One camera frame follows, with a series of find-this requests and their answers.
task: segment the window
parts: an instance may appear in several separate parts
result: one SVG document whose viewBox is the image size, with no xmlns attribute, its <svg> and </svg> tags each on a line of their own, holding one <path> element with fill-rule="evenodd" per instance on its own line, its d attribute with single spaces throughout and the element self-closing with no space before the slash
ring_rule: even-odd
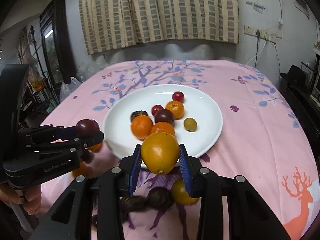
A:
<svg viewBox="0 0 320 240">
<path fill-rule="evenodd" d="M 305 15 L 309 18 L 309 9 L 304 0 L 294 0 L 294 4 L 296 8 L 298 8 L 300 11 L 302 11 Z"/>
</svg>

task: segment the white plate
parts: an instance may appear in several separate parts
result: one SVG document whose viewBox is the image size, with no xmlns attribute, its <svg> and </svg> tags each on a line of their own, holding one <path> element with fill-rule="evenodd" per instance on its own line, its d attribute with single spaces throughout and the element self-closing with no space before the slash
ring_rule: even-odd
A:
<svg viewBox="0 0 320 240">
<path fill-rule="evenodd" d="M 119 159 L 130 156 L 141 140 L 131 133 L 130 116 L 132 112 L 144 110 L 154 122 L 151 108 L 154 105 L 163 107 L 172 101 L 172 94 L 181 91 L 185 96 L 185 114 L 175 121 L 175 137 L 179 144 L 183 143 L 189 156 L 200 157 L 217 141 L 222 130 L 222 113 L 217 103 L 206 93 L 181 85 L 155 85 L 136 90 L 121 98 L 108 111 L 103 121 L 102 131 L 105 140 Z M 195 132 L 187 131 L 183 121 L 187 117 L 196 120 Z"/>
</svg>

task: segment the black hat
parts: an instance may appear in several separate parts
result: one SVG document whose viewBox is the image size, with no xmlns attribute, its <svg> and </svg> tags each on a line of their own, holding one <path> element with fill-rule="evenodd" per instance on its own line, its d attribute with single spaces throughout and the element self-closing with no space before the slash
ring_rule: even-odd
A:
<svg viewBox="0 0 320 240">
<path fill-rule="evenodd" d="M 306 73 L 295 65 L 292 65 L 288 73 L 280 73 L 280 76 L 284 78 L 293 87 L 296 87 L 302 91 L 308 91 L 306 87 Z"/>
</svg>

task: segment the plastic bag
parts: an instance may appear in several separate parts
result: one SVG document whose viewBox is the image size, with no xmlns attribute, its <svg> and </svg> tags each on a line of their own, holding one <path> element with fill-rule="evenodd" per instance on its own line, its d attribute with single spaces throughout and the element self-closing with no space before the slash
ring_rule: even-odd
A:
<svg viewBox="0 0 320 240">
<path fill-rule="evenodd" d="M 67 85 L 65 82 L 62 82 L 60 89 L 60 102 L 65 100 L 73 91 L 82 85 L 75 77 L 71 77 L 71 82 Z"/>
<path fill-rule="evenodd" d="M 85 64 L 81 64 L 78 67 L 77 78 L 81 82 L 87 81 L 90 77 L 92 77 L 95 73 L 105 68 L 105 64 L 101 64 L 98 62 L 90 62 Z"/>
</svg>

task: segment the screw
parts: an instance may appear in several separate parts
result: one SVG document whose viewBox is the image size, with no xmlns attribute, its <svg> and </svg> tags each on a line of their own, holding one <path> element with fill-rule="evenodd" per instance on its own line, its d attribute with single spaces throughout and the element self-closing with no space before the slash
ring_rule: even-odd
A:
<svg viewBox="0 0 320 240">
<path fill-rule="evenodd" d="M 83 175 L 79 175 L 78 177 L 76 177 L 76 182 L 82 182 L 84 181 L 85 177 Z"/>
<path fill-rule="evenodd" d="M 202 174 L 208 174 L 208 173 L 209 173 L 209 169 L 206 168 L 206 167 L 202 167 L 202 168 L 200 169 L 200 173 L 202 173 Z"/>
<path fill-rule="evenodd" d="M 245 181 L 245 178 L 244 178 L 244 176 L 238 175 L 238 176 L 236 176 L 236 180 L 237 180 L 238 182 L 244 182 L 244 181 Z"/>
<path fill-rule="evenodd" d="M 119 167 L 114 167 L 112 168 L 111 172 L 114 173 L 114 174 L 117 174 L 121 171 L 121 169 Z"/>
</svg>

